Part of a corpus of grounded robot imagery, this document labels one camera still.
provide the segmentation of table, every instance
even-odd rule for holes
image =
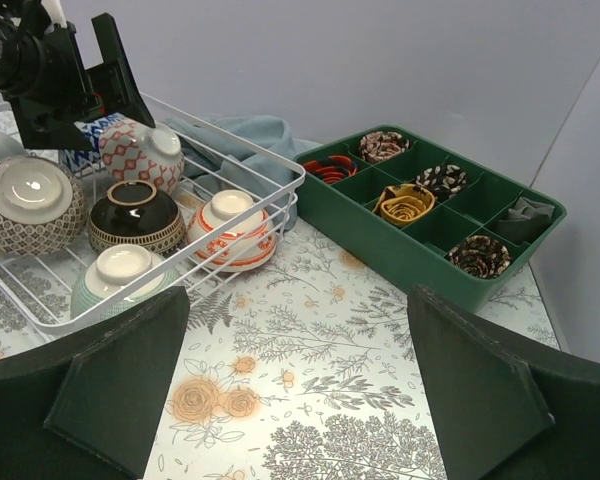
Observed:
[[[145,479],[446,478],[406,305],[300,220],[192,310]],[[558,348],[528,266],[479,314]],[[0,359],[43,343],[0,293]]]

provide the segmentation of towel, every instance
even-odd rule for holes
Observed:
[[[222,117],[205,119],[205,121],[290,160],[293,160],[300,153],[319,146],[318,143],[293,138],[289,124],[285,120],[270,115]],[[230,156],[280,185],[286,185],[293,180],[293,171],[277,164],[269,158],[254,153],[248,148],[237,145],[231,139],[191,125],[179,118],[170,118],[164,123],[176,133],[186,135],[224,155]],[[224,161],[222,157],[198,145],[193,145],[182,137],[180,141],[182,142],[182,151],[189,160],[211,171],[218,172],[226,180],[245,188],[251,193],[264,198],[279,189],[279,187],[270,184],[266,180],[250,174],[247,170],[231,162]],[[187,164],[184,174],[187,177],[195,178],[196,183],[203,189],[211,192],[211,194],[225,188],[232,188],[230,185],[223,185],[224,182],[219,181],[213,175],[207,174],[204,170],[190,163]],[[202,189],[197,189],[195,193],[204,200],[210,200],[209,194]],[[276,205],[284,207],[287,201],[288,198],[285,195],[276,202]],[[267,210],[269,214],[275,213],[274,208],[269,207]],[[285,229],[293,228],[296,219],[297,210],[296,206],[293,205],[289,212],[289,220],[285,225]],[[276,225],[281,222],[282,214],[275,217],[273,221]]]

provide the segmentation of gray folded cloth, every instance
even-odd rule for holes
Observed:
[[[206,119],[206,121],[291,160],[300,153],[319,146],[318,143],[308,140],[295,139],[291,134],[291,127],[286,121],[270,115],[223,117]],[[290,169],[279,165],[267,157],[256,154],[248,148],[237,145],[230,139],[224,138],[214,132],[196,127],[179,118],[171,118],[164,123],[169,125],[176,133],[186,135],[224,155],[230,156],[280,185],[287,185],[294,178],[294,173]],[[224,161],[222,157],[199,145],[192,144],[184,138],[180,140],[182,141],[182,151],[189,160],[211,171],[218,172],[226,180],[245,188],[251,193],[264,198],[280,188],[256,177],[244,168]],[[220,190],[232,188],[230,185],[220,182],[218,178],[207,174],[195,165],[188,164],[184,174],[196,179],[196,183],[202,187],[202,189],[196,191],[196,194],[205,200],[210,200],[210,198],[209,194],[204,190],[214,194]],[[284,207],[287,201],[287,197],[284,196],[276,202],[276,205]],[[267,210],[269,214],[275,212],[274,208]],[[293,205],[289,212],[289,220],[285,225],[287,230],[295,225],[296,217],[296,206]],[[281,220],[282,214],[273,219],[276,225]]]
[[[551,225],[554,211],[553,205],[520,197],[493,231],[511,243],[532,243]]]

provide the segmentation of green organizer tray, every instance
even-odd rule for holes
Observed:
[[[401,133],[410,148],[378,165],[366,163],[358,156],[358,145],[365,134],[377,130]],[[348,156],[357,163],[358,172],[332,185],[307,174],[298,190],[300,217],[400,290],[423,284],[471,312],[502,288],[566,216],[555,200],[398,127],[375,127],[305,152],[296,161],[304,164],[330,155]],[[429,214],[402,229],[371,212],[385,187],[414,183],[423,170],[445,162],[460,166],[469,177],[470,185],[457,196],[436,202]],[[551,204],[555,211],[552,224],[533,243],[513,244],[490,228],[521,196]],[[473,277],[445,258],[458,243],[476,234],[489,235],[509,249],[512,263],[499,277]]]

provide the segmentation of white wall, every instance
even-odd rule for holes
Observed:
[[[552,323],[571,353],[600,362],[600,64],[534,187],[568,211],[532,262]]]
[[[63,0],[113,14],[141,89],[332,139],[403,125],[529,183],[600,56],[600,0]]]

